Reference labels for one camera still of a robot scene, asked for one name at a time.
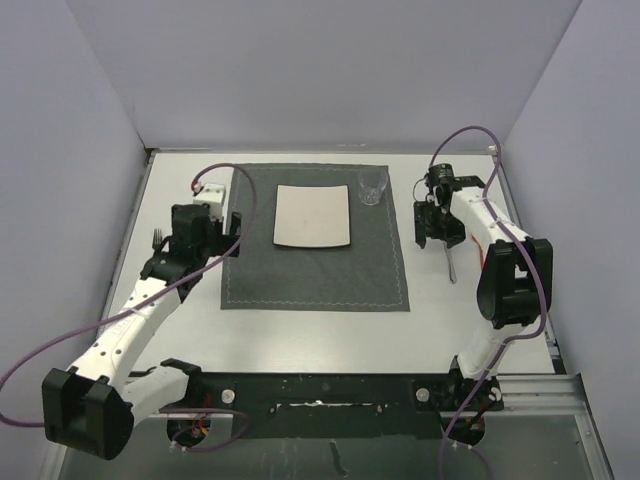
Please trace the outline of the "clear drinking glass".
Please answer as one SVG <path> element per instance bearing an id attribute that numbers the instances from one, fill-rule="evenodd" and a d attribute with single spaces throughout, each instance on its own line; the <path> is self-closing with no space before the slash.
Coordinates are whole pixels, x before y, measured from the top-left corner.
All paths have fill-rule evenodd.
<path id="1" fill-rule="evenodd" d="M 366 206 L 377 205 L 388 184 L 386 169 L 367 167 L 358 173 L 359 199 Z"/>

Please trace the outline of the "grey cloth placemat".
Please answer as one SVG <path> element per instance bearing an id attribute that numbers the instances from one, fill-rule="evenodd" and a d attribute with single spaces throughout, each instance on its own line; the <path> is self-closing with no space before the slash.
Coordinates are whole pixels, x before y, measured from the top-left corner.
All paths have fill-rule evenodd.
<path id="1" fill-rule="evenodd" d="M 229 206 L 253 221 L 235 258 L 224 261 L 221 307 L 232 309 L 407 312 L 410 309 L 393 190 L 364 205 L 358 196 L 363 166 L 248 164 L 232 176 Z M 349 245 L 304 249 L 273 242 L 280 185 L 347 186 Z"/>

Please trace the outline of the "white rectangular plate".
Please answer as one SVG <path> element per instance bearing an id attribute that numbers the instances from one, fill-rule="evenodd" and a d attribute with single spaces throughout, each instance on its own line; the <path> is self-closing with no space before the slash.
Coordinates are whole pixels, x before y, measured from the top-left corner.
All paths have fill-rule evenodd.
<path id="1" fill-rule="evenodd" d="M 306 249 L 351 243 L 347 185 L 277 187 L 273 243 Z"/>

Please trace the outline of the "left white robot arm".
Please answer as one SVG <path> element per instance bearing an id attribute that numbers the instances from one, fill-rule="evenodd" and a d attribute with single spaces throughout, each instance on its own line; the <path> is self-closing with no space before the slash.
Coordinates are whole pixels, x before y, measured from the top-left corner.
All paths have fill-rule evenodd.
<path id="1" fill-rule="evenodd" d="M 142 420 L 167 406 L 201 406 L 200 367 L 167 359 L 143 378 L 129 375 L 160 326 L 187 299 L 206 267 L 238 256 L 242 216 L 225 223 L 210 203 L 175 205 L 171 233 L 153 235 L 153 254 L 128 300 L 94 343 L 67 369 L 42 382 L 44 432 L 54 443 L 112 460 Z"/>

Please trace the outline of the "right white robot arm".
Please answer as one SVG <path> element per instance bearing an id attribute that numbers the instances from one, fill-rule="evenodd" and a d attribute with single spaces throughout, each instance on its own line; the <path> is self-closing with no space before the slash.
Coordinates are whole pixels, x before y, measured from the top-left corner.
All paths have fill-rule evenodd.
<path id="1" fill-rule="evenodd" d="M 515 225 L 477 176 L 457 176 L 444 164 L 430 168 L 424 183 L 428 193 L 413 203 L 415 243 L 451 249 L 472 238 L 482 254 L 476 301 L 485 324 L 456 356 L 461 374 L 445 384 L 448 402 L 466 409 L 481 396 L 477 380 L 493 376 L 508 344 L 548 312 L 553 247 Z"/>

